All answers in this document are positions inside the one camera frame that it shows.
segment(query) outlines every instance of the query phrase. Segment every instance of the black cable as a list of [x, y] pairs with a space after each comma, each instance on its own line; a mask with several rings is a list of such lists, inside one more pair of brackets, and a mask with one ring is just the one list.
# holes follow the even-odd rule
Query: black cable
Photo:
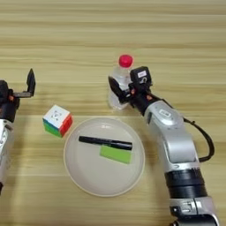
[[208, 155], [205, 156], [205, 157], [201, 157], [200, 158], [200, 162], [206, 162], [208, 160], [211, 159], [211, 157], [215, 154], [215, 145], [214, 145], [214, 142], [213, 140], [211, 139], [211, 137], [200, 127], [198, 126], [195, 121], [190, 121], [188, 120], [187, 118], [184, 117], [184, 121], [185, 123], [187, 124], [191, 124], [193, 125], [202, 135], [203, 137], [206, 139], [207, 141], [207, 144], [208, 144]]

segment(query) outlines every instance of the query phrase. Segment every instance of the green sponge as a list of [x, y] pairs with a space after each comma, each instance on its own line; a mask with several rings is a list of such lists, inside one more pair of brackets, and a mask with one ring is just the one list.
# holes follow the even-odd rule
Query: green sponge
[[129, 164], [131, 162], [132, 151], [126, 151], [103, 145], [101, 147], [100, 155], [118, 162]]

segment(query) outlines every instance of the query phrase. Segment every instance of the red bottle cap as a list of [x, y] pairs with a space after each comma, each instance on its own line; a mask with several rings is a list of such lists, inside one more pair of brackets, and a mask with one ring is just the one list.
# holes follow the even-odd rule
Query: red bottle cap
[[119, 65], [121, 67], [130, 67], [132, 65], [132, 57], [130, 55], [122, 55], [119, 57]]

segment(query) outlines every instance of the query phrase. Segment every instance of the green cube face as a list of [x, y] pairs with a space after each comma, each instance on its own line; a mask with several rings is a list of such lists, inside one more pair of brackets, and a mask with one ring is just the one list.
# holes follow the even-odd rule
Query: green cube face
[[44, 126], [45, 126], [45, 130], [47, 132], [50, 132], [51, 134], [53, 134], [53, 135], [55, 135], [57, 137], [62, 138], [62, 135], [61, 135], [61, 133], [60, 133], [59, 130], [54, 129], [53, 127], [51, 127], [51, 126], [49, 126], [48, 124], [45, 124], [45, 123], [44, 123]]

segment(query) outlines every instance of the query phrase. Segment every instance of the wooden table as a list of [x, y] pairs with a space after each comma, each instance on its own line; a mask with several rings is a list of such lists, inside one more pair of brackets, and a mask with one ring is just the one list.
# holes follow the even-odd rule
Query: wooden table
[[[0, 199], [0, 225], [168, 225], [168, 191], [142, 116], [107, 103], [107, 76], [122, 53], [152, 72], [153, 92], [196, 120], [215, 141], [202, 164], [207, 190], [226, 224], [226, 2], [224, 0], [0, 0], [0, 72], [15, 90], [34, 68], [33, 99], [22, 100], [11, 168]], [[143, 177], [125, 195], [82, 192], [64, 168], [68, 133], [46, 133], [41, 118], [53, 104], [73, 114], [75, 128], [91, 117], [132, 126], [147, 152]], [[207, 145], [193, 134], [199, 155]]]

